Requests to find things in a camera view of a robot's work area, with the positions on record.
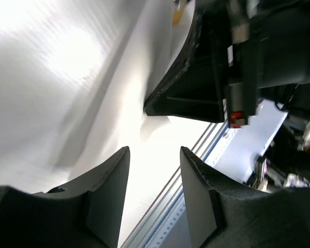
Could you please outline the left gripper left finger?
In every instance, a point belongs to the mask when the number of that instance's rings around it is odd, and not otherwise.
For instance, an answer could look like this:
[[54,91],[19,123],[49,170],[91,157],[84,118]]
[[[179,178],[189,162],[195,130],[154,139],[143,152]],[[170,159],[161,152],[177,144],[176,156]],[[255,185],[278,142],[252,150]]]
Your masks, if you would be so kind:
[[126,146],[46,193],[0,186],[0,247],[117,247],[129,167]]

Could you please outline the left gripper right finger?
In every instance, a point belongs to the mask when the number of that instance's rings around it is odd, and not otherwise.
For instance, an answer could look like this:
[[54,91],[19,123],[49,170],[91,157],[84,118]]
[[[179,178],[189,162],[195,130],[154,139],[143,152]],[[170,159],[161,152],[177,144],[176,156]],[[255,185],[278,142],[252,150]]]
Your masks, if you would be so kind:
[[266,193],[192,161],[201,185],[186,206],[192,247],[310,247],[310,188]]

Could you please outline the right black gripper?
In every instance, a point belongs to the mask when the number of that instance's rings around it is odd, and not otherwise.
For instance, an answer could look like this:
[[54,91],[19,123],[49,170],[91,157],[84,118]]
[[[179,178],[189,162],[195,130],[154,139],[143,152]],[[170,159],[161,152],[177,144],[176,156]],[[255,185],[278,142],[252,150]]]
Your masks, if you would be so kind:
[[310,118],[310,1],[197,1],[144,112],[240,127],[260,98]]

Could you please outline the gold knife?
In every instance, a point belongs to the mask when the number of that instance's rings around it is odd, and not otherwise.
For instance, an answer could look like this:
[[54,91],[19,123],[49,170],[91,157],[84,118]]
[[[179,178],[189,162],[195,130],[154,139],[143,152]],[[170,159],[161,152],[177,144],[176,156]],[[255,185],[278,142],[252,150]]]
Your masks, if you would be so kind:
[[172,25],[176,26],[179,24],[181,17],[183,15],[184,8],[178,7],[173,13]]

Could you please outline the white paper napkin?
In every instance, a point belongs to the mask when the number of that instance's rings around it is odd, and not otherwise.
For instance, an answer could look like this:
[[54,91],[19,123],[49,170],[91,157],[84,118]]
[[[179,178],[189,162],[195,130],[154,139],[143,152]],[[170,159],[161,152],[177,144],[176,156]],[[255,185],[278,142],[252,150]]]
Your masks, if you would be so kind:
[[146,1],[132,33],[122,42],[101,83],[80,108],[79,120],[68,135],[55,168],[81,174],[101,164],[123,146],[133,166],[145,164],[159,143],[155,134],[167,129],[167,117],[148,117],[144,102],[158,86],[187,38],[195,2],[178,9],[173,1]]

